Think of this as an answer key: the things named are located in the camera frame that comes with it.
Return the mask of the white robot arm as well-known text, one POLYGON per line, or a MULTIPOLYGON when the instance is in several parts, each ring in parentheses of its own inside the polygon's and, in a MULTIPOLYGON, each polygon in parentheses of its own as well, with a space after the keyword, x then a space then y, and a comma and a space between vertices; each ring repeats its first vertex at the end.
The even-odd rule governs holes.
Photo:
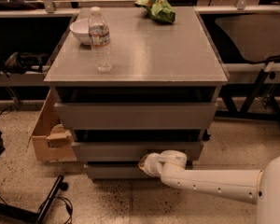
POLYGON ((252 203, 256 224, 280 224, 280 156, 263 170, 188 170, 186 161, 185 153, 165 150, 146 154, 138 166, 172 188, 252 203))

